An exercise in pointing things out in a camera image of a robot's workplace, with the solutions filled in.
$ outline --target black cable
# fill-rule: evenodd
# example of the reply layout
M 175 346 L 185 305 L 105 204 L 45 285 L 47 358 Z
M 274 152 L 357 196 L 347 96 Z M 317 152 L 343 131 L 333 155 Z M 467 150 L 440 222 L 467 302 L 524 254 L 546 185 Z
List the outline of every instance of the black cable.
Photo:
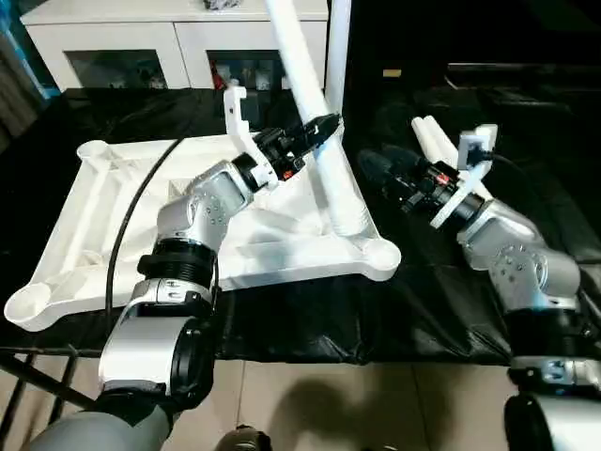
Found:
M 107 336 L 109 336 L 111 334 L 111 331 L 113 329 L 113 322 L 112 322 L 113 283 L 114 283 L 114 279 L 115 279 L 115 266 L 116 266 L 116 258 L 119 253 L 119 247 L 121 247 L 121 242 L 123 241 L 123 237 L 125 236 L 125 231 L 128 228 L 128 224 L 130 223 L 130 219 L 131 219 L 131 216 L 133 215 L 133 211 L 135 210 L 135 207 L 136 207 L 138 201 L 140 200 L 140 197 L 142 197 L 142 194 L 146 190 L 146 187 L 148 186 L 148 184 L 150 183 L 150 181 L 152 180 L 154 175 L 157 173 L 157 171 L 159 170 L 161 165 L 167 159 L 167 157 L 169 155 L 171 155 L 171 153 L 176 149 L 177 146 L 179 146 L 179 144 L 183 140 L 184 140 L 184 137 L 182 136 L 182 137 L 178 138 L 176 141 L 174 141 L 173 143 L 171 143 L 171 145 L 167 148 L 167 150 L 161 155 L 159 160 L 157 160 L 157 162 L 154 163 L 154 166 L 152 166 L 152 168 L 150 169 L 150 171 L 148 172 L 148 174 L 146 175 L 146 177 L 140 184 L 138 191 L 136 191 L 135 194 L 133 195 L 133 199 L 131 200 L 130 206 L 128 207 L 128 210 L 126 211 L 125 216 L 123 217 L 123 221 L 121 222 L 121 227 L 119 228 L 119 231 L 116 234 L 115 244 L 113 245 L 113 250 L 111 251 L 111 257 L 109 259 L 109 266 L 108 266 L 108 270 L 106 273 L 106 291 L 104 293 L 104 315 L 106 317 L 106 334 L 107 334 Z

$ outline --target white pipe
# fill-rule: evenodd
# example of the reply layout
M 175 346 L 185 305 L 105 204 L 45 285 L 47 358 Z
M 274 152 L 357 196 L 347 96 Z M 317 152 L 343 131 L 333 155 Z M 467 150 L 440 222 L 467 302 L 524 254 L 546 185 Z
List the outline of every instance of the white pipe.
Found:
M 347 79 L 348 33 L 352 0 L 332 0 L 326 99 L 332 111 L 342 114 Z
M 438 122 L 431 116 L 424 117 L 425 127 L 430 132 L 430 136 L 434 138 L 437 146 L 439 147 L 442 160 L 450 165 L 451 167 L 457 168 L 457 159 L 459 153 L 457 148 L 453 145 L 447 134 L 440 127 Z
M 321 92 L 292 0 L 266 0 L 266 5 L 302 122 L 328 114 L 330 109 Z M 369 212 L 355 192 L 340 138 L 330 138 L 314 156 L 334 232 L 341 236 L 362 233 L 369 224 Z
M 430 131 L 426 127 L 425 122 L 421 117 L 415 117 L 413 120 L 411 120 L 411 128 L 415 132 L 417 140 L 420 143 L 420 147 L 422 148 L 422 152 L 429 162 L 436 163 L 440 160 L 445 161 L 444 155 L 440 151 L 436 141 L 430 134 Z

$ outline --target glass cabinet door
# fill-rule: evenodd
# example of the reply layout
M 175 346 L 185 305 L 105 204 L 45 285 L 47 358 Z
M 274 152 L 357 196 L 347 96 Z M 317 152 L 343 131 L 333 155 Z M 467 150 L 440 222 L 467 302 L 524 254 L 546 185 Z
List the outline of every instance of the glass cabinet door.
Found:
M 257 91 L 287 86 L 284 65 L 277 50 L 207 51 L 213 87 L 244 86 Z
M 172 23 L 27 26 L 61 91 L 70 87 L 190 87 Z
M 83 87 L 167 88 L 155 50 L 65 52 Z
M 324 86 L 328 22 L 301 22 L 317 79 Z M 227 83 L 256 90 L 288 88 L 269 22 L 176 23 L 191 87 Z

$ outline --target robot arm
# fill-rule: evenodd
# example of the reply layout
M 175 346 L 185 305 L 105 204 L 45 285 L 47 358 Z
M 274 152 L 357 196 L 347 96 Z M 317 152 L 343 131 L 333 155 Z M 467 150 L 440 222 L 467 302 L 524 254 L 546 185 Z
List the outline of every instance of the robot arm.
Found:
M 364 151 L 363 172 L 403 211 L 443 209 L 458 174 L 399 148 Z M 550 249 L 536 226 L 497 199 L 468 194 L 452 212 L 457 241 L 476 271 L 487 271 L 503 308 L 519 389 L 505 406 L 512 450 L 588 451 L 601 440 L 601 349 L 578 302 L 574 260 Z
M 302 158 L 339 124 L 338 115 L 328 115 L 292 130 L 263 131 L 249 153 L 215 164 L 161 209 L 153 252 L 138 264 L 146 279 L 133 289 L 102 351 L 94 409 L 58 422 L 30 449 L 161 449 L 179 414 L 212 387 L 217 290 L 211 281 L 229 220 L 264 186 L 299 172 Z

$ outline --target black tablecloth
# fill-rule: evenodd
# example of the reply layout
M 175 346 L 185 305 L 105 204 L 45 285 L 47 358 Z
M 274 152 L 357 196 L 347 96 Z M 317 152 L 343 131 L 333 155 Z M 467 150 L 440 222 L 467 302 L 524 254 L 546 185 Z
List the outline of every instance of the black tablecloth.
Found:
M 497 151 L 523 173 L 498 163 L 486 185 L 528 214 L 547 241 L 578 261 L 582 299 L 601 306 L 601 157 L 595 92 L 539 89 L 356 93 L 347 102 L 345 149 L 417 148 L 412 117 L 432 114 L 456 139 L 475 125 L 500 125 Z M 248 105 L 254 125 L 296 119 L 289 95 L 261 93 Z M 222 95 L 210 90 L 71 90 L 0 155 L 0 299 L 25 285 L 79 168 L 75 149 L 92 139 L 124 143 L 224 132 Z M 224 293 L 218 306 L 223 359 L 287 362 L 453 361 L 506 364 L 500 305 L 484 273 L 471 271 L 451 229 L 404 216 L 358 177 L 382 236 L 403 253 L 384 283 L 360 275 Z M 0 319 L 0 350 L 98 356 L 101 312 L 72 315 L 29 334 Z

